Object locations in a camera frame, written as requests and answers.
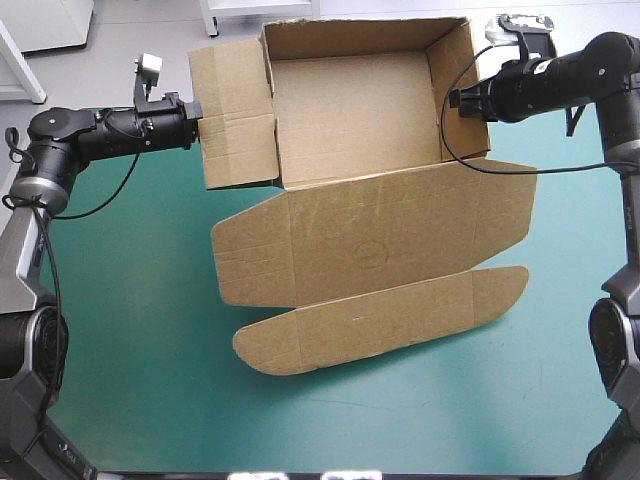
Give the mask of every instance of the cable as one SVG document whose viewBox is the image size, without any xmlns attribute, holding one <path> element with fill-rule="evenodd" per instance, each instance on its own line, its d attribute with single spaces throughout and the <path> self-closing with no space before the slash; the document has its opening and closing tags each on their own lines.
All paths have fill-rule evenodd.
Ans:
<svg viewBox="0 0 640 480">
<path fill-rule="evenodd" d="M 136 153 L 136 156 L 134 157 L 133 162 L 131 162 L 131 166 L 129 167 L 129 170 L 127 171 L 127 174 L 122 179 L 122 182 L 120 182 L 120 185 L 118 185 L 118 188 L 116 188 L 115 191 L 109 196 L 109 198 L 107 198 L 100 205 L 98 205 L 95 208 L 92 208 L 91 210 L 87 210 L 86 212 L 78 213 L 76 215 L 58 215 L 58 216 L 53 217 L 53 218 L 56 219 L 56 220 L 76 220 L 78 218 L 84 218 L 84 217 L 88 217 L 89 215 L 93 215 L 94 213 L 99 212 L 104 207 L 109 205 L 118 196 L 118 194 L 122 191 L 124 186 L 127 184 L 127 181 L 129 180 L 129 177 L 133 173 L 133 170 L 136 168 L 136 165 L 138 164 L 138 159 L 140 158 L 140 153 L 141 152 Z"/>
<path fill-rule="evenodd" d="M 7 146 L 9 147 L 9 160 L 13 163 L 22 163 L 22 161 L 27 158 L 31 161 L 31 164 L 34 164 L 33 157 L 26 150 L 21 150 L 18 148 L 18 142 L 20 141 L 20 134 L 18 133 L 18 129 L 16 127 L 9 127 L 4 131 L 4 140 L 7 142 Z M 20 155 L 20 160 L 16 160 L 14 155 Z"/>
<path fill-rule="evenodd" d="M 470 168 L 472 170 L 475 170 L 476 172 L 488 173 L 488 174 L 491 174 L 491 175 L 546 175 L 546 174 L 551 174 L 551 173 L 584 172 L 584 171 L 587 171 L 587 170 L 595 170 L 595 169 L 598 169 L 598 168 L 610 168 L 612 166 L 616 166 L 616 167 L 618 167 L 618 166 L 620 166 L 620 167 L 632 167 L 636 172 L 638 172 L 638 168 L 639 168 L 638 165 L 636 165 L 635 163 L 631 163 L 631 162 L 594 163 L 594 164 L 590 164 L 590 165 L 581 165 L 581 166 L 577 166 L 577 167 L 549 168 L 549 169 L 544 169 L 544 170 L 493 170 L 493 169 L 490 169 L 490 168 L 479 167 L 477 165 L 473 165 L 472 163 L 469 163 L 467 160 L 463 160 L 460 157 L 460 155 L 458 155 L 453 150 L 453 147 L 449 143 L 449 137 L 447 135 L 446 108 L 447 108 L 447 105 L 449 104 L 449 95 L 457 87 L 458 83 L 460 82 L 460 80 L 462 79 L 464 74 L 467 73 L 467 71 L 476 63 L 478 58 L 483 53 L 488 52 L 489 50 L 491 50 L 493 48 L 495 48 L 494 45 L 489 45 L 488 47 L 483 48 L 482 50 L 480 50 L 478 53 L 476 53 L 474 55 L 474 57 L 469 61 L 469 63 L 467 63 L 464 66 L 464 68 L 460 71 L 460 73 L 458 73 L 458 75 L 455 77 L 455 79 L 451 83 L 451 86 L 447 90 L 447 93 L 446 93 L 446 95 L 444 97 L 444 100 L 443 100 L 443 103 L 442 103 L 442 110 L 440 112 L 440 134 L 442 135 L 442 142 L 444 143 L 444 146 L 449 151 L 449 153 L 453 156 L 453 159 L 456 162 L 461 163 L 465 167 Z"/>
<path fill-rule="evenodd" d="M 38 229 L 40 230 L 44 238 L 44 245 L 47 250 L 47 256 L 49 257 L 51 276 L 53 277 L 53 290 L 56 297 L 56 360 L 53 366 L 53 375 L 51 381 L 49 382 L 49 385 L 47 387 L 47 392 L 42 398 L 42 403 L 40 404 L 40 410 L 38 412 L 38 425 L 42 430 L 44 428 L 44 419 L 47 414 L 47 409 L 49 408 L 49 402 L 51 401 L 56 386 L 59 384 L 60 380 L 60 346 L 62 343 L 62 292 L 60 289 L 58 265 L 56 264 L 56 259 L 53 255 L 53 247 L 51 245 L 49 231 L 47 230 L 44 224 L 44 220 L 40 216 L 40 212 L 38 212 L 38 208 L 35 205 L 31 205 L 31 211 L 33 212 L 33 216 L 35 217 L 36 223 L 38 224 Z"/>
</svg>

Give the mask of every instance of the cardboard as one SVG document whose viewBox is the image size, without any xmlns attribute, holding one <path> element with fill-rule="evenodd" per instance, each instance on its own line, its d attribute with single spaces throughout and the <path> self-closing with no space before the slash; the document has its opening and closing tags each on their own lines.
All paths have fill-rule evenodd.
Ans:
<svg viewBox="0 0 640 480">
<path fill-rule="evenodd" d="M 220 292 L 296 307 L 468 270 L 525 237 L 535 184 L 447 163 L 287 191 L 213 228 Z"/>
<path fill-rule="evenodd" d="M 206 186 L 289 189 L 446 161 L 438 112 L 472 57 L 464 18 L 274 23 L 191 52 Z M 462 155 L 489 149 L 483 121 L 449 119 Z"/>
<path fill-rule="evenodd" d="M 475 270 L 303 307 L 241 328 L 233 347 L 271 375 L 372 357 L 498 318 L 518 300 L 528 276 L 524 267 Z"/>
<path fill-rule="evenodd" d="M 284 190 L 212 231 L 226 302 L 297 307 L 238 332 L 250 365 L 371 356 L 517 300 L 522 268 L 468 270 L 525 237 L 536 179 L 477 173 L 441 145 L 444 95 L 473 54 L 464 18 L 272 23 L 190 53 L 206 187 Z M 481 158 L 485 122 L 447 115 L 470 161 L 530 168 Z"/>
</svg>

